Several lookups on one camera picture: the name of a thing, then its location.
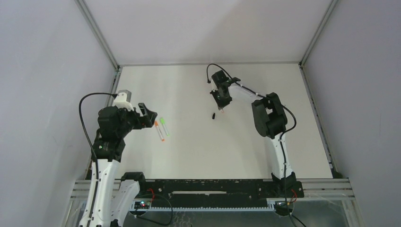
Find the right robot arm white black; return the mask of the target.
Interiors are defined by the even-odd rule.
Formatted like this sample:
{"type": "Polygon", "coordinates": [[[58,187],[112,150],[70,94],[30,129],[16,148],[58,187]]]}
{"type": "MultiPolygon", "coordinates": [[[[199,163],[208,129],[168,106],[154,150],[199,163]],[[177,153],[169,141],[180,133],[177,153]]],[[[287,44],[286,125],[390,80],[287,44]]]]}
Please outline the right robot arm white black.
{"type": "Polygon", "coordinates": [[[260,136],[266,139],[275,187],[278,197],[288,197],[297,183],[286,151],[285,134],[289,132],[286,125],[288,109],[281,103],[276,93],[261,95],[240,84],[240,79],[228,76],[223,70],[207,76],[211,84],[210,94],[219,110],[223,110],[236,99],[243,100],[252,109],[255,128],[260,136]]]}

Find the white pen green end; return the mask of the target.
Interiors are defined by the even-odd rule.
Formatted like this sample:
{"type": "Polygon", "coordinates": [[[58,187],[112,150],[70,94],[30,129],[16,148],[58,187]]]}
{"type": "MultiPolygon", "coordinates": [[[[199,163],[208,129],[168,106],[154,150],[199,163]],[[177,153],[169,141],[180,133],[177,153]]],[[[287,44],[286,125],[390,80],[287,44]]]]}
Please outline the white pen green end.
{"type": "Polygon", "coordinates": [[[165,123],[162,123],[162,126],[163,126],[163,129],[164,129],[164,131],[165,131],[166,136],[169,136],[170,133],[169,133],[167,127],[166,127],[166,124],[165,124],[165,123]]]}

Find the white pen peach end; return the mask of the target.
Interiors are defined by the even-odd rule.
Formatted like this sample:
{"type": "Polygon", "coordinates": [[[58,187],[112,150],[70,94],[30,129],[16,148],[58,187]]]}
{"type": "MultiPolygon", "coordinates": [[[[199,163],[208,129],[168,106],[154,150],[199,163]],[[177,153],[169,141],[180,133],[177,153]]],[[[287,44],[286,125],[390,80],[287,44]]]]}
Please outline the white pen peach end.
{"type": "Polygon", "coordinates": [[[161,141],[165,141],[165,138],[164,138],[164,136],[162,134],[162,131],[161,131],[160,127],[156,126],[156,129],[157,129],[157,132],[158,132],[158,135],[159,135],[161,141]]]}

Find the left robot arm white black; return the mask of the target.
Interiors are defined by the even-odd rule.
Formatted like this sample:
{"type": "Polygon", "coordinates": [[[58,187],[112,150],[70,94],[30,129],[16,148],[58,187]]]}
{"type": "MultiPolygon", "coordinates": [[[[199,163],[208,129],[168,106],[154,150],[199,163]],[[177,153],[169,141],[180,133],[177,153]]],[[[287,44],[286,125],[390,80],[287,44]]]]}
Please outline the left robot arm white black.
{"type": "Polygon", "coordinates": [[[132,130],[153,127],[157,113],[139,103],[140,113],[128,102],[101,109],[99,129],[92,149],[92,177],[80,227],[121,227],[145,178],[142,172],[127,172],[115,197],[113,186],[125,148],[124,138],[132,130]]]}

